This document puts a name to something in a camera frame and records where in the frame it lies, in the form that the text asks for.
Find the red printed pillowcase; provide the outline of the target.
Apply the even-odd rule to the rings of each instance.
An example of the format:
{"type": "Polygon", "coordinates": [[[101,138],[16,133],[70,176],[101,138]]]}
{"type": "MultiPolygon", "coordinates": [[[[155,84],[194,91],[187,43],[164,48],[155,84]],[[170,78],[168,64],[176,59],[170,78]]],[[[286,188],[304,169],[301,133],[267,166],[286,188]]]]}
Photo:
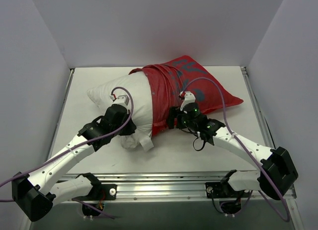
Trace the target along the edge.
{"type": "Polygon", "coordinates": [[[242,99],[230,94],[203,66],[187,55],[166,63],[136,68],[130,74],[137,72],[146,75],[152,92],[153,135],[168,128],[166,120],[169,109],[181,105],[179,94],[184,90],[194,94],[203,114],[221,109],[223,104],[231,107],[243,103],[242,99]]]}

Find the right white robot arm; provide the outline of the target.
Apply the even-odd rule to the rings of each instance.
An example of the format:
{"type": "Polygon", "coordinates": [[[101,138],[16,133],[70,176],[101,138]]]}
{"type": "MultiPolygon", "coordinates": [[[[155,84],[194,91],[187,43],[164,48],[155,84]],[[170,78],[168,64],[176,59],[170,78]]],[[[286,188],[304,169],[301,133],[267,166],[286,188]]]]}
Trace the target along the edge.
{"type": "Polygon", "coordinates": [[[230,171],[220,185],[225,196],[254,190],[280,200],[299,176],[285,148],[266,147],[229,130],[225,123],[201,113],[196,102],[183,108],[170,108],[166,122],[170,129],[187,129],[204,144],[226,149],[256,168],[253,171],[230,171]]]}

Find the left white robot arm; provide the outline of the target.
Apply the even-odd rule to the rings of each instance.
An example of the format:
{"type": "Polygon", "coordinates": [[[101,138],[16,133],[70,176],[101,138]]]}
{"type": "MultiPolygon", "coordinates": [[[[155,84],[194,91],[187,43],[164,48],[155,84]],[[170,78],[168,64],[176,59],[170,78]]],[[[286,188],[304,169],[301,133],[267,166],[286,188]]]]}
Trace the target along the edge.
{"type": "Polygon", "coordinates": [[[55,205],[72,198],[86,196],[94,200],[100,195],[101,183],[91,173],[66,182],[59,180],[84,158],[122,135],[125,129],[134,132],[133,112],[134,106],[112,104],[103,116],[85,124],[63,149],[41,166],[13,176],[12,199],[29,220],[40,220],[55,205]]]}

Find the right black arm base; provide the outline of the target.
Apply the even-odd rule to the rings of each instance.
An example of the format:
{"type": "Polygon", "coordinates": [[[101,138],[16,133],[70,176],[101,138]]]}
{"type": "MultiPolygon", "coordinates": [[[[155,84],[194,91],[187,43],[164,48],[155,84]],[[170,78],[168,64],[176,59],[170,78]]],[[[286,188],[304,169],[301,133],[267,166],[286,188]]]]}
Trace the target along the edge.
{"type": "Polygon", "coordinates": [[[235,191],[229,184],[221,182],[206,182],[206,196],[212,198],[236,198],[239,196],[238,191],[235,191]]]}

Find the white pillow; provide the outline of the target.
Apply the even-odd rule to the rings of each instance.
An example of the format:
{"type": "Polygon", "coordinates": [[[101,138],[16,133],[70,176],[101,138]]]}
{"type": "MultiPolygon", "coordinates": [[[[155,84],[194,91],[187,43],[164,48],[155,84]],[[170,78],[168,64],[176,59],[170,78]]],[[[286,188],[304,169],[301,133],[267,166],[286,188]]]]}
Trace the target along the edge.
{"type": "Polygon", "coordinates": [[[87,95],[101,112],[105,112],[112,104],[111,92],[116,87],[125,88],[130,93],[134,104],[132,121],[137,127],[133,134],[120,137],[121,146],[127,150],[133,150],[140,145],[147,152],[154,147],[151,140],[152,92],[148,79],[143,72],[125,75],[89,89],[87,95]]]}

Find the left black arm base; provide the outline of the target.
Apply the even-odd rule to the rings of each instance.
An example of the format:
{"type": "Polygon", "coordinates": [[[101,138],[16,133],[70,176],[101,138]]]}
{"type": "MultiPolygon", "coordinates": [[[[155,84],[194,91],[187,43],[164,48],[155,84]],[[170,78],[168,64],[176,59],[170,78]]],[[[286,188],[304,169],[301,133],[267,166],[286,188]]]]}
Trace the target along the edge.
{"type": "Polygon", "coordinates": [[[90,192],[85,196],[78,196],[76,199],[81,201],[104,201],[115,200],[117,196],[117,185],[113,183],[100,184],[93,186],[90,192]]]}

